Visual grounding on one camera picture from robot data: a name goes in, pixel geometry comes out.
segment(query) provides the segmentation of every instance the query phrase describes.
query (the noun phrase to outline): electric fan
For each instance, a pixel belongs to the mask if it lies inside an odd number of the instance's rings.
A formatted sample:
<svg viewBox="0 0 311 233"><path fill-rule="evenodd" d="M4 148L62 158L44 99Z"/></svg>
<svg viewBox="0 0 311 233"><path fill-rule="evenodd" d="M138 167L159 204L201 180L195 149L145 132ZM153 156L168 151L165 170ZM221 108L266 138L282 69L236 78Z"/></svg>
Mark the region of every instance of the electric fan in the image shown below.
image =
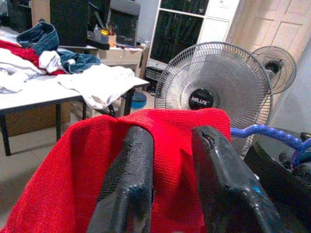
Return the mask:
<svg viewBox="0 0 311 233"><path fill-rule="evenodd" d="M266 124L272 99L261 63L225 42L194 45L178 54L162 72L155 91L156 108L220 108L229 114L231 127L238 129ZM234 149L245 154L252 137L233 138Z"/></svg>
<svg viewBox="0 0 311 233"><path fill-rule="evenodd" d="M296 77L296 63L284 49L265 46L253 52L266 69L274 94L287 90Z"/></svg>

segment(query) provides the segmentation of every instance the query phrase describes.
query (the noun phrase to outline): cardboard box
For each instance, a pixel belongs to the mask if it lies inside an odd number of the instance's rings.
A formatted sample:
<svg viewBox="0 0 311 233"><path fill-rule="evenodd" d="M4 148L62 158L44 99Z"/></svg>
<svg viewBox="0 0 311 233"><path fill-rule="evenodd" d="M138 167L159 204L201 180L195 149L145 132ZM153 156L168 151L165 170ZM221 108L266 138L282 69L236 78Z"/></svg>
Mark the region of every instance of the cardboard box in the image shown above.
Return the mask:
<svg viewBox="0 0 311 233"><path fill-rule="evenodd" d="M71 103L61 104L62 123L70 122ZM6 115L9 136L20 135L56 126L55 105L38 107Z"/></svg>

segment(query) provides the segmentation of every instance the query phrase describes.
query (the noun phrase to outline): blue jeans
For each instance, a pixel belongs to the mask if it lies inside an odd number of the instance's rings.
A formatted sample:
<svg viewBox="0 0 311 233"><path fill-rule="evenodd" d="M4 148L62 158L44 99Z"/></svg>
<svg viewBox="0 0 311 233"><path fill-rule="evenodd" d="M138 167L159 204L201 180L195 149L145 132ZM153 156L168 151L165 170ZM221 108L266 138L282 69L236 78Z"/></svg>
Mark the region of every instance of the blue jeans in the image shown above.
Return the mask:
<svg viewBox="0 0 311 233"><path fill-rule="evenodd" d="M40 22L35 27L19 34L17 42L23 48L32 48L37 55L41 55L46 50L57 50L59 38L52 24Z"/></svg>
<svg viewBox="0 0 311 233"><path fill-rule="evenodd" d="M67 74L81 73L90 68L92 65L99 65L101 61L92 54L82 54L70 51L57 51L62 63L63 70ZM74 64L70 64L69 60L75 60Z"/></svg>

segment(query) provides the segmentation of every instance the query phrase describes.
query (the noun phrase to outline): red cloth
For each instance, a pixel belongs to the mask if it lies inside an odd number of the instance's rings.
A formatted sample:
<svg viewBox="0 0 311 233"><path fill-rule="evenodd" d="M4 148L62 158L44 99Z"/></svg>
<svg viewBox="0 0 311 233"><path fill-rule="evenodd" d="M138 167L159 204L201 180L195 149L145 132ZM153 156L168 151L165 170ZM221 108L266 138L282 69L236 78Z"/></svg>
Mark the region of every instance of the red cloth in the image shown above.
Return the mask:
<svg viewBox="0 0 311 233"><path fill-rule="evenodd" d="M0 40L0 48L10 50L12 54L30 61L36 67L39 68L39 56L35 53L33 49L25 49L20 47L18 44L13 44L11 42L4 40ZM51 74L47 73L47 75L58 75L58 74L65 74L65 72L63 70L57 70Z"/></svg>
<svg viewBox="0 0 311 233"><path fill-rule="evenodd" d="M154 138L152 232L203 232L191 129L210 125L230 139L229 117L219 109L146 110L74 124L31 178L0 233L86 232L104 174L132 125Z"/></svg>

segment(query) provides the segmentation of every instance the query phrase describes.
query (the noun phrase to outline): blue cable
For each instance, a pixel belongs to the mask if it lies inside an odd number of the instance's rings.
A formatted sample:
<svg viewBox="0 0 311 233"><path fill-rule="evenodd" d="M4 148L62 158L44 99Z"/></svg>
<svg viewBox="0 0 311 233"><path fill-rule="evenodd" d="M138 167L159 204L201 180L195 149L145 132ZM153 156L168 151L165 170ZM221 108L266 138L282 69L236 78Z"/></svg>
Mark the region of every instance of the blue cable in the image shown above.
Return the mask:
<svg viewBox="0 0 311 233"><path fill-rule="evenodd" d="M311 153L305 154L306 150L311 147L311 138L305 142L302 142L300 139L286 132L277 130L267 125L252 125L250 127L247 127L244 130L231 128L231 135L237 138L247 138L256 133L273 138L273 139L277 139L283 142L284 144L286 144L287 146L293 148L295 152L292 156L292 161L291 161L292 168L295 168L296 166L298 166L302 159L311 160Z"/></svg>

